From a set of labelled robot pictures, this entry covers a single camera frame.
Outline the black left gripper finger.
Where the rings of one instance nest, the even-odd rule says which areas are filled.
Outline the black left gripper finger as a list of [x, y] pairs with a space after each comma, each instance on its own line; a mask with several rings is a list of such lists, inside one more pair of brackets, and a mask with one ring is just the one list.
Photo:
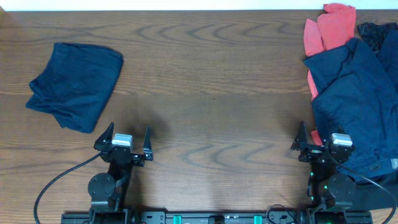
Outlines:
[[146, 161], [153, 161], [154, 155], [152, 151], [152, 145], [150, 141], [150, 127], [146, 128], [146, 134], [144, 137], [144, 144], [143, 144], [143, 151], [144, 157]]
[[114, 123], [111, 122], [106, 131], [95, 141], [94, 148], [97, 151], [104, 151], [105, 148], [111, 144], [113, 139]]

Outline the dark blue denim shorts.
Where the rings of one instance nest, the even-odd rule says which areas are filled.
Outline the dark blue denim shorts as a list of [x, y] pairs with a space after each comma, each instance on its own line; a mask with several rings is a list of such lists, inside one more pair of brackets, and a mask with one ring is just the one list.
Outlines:
[[345, 167], [366, 177], [395, 171], [397, 158], [397, 31], [378, 54], [361, 39], [304, 61], [318, 95], [312, 101], [321, 139], [342, 129], [354, 152]]

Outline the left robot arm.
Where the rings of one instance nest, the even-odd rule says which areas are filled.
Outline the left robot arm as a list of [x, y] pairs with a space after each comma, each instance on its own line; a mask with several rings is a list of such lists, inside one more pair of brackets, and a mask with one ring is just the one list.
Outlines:
[[143, 153], [133, 153], [133, 137], [114, 134], [114, 123], [95, 141], [94, 148], [109, 164], [106, 173], [96, 174], [88, 184], [91, 197], [89, 223], [140, 223], [140, 214], [124, 205], [133, 167], [143, 167], [154, 154], [150, 142], [150, 128], [146, 128]]

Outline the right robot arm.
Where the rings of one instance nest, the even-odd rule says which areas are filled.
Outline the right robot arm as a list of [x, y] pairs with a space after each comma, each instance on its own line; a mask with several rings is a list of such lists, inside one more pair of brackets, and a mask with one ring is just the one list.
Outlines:
[[337, 171], [354, 151], [351, 137], [333, 133], [329, 140], [319, 146], [310, 144], [307, 129], [302, 121], [290, 147], [299, 151], [298, 160], [310, 164], [307, 196], [313, 207], [296, 213], [297, 223], [338, 223], [345, 222], [344, 212], [353, 206], [354, 180]]

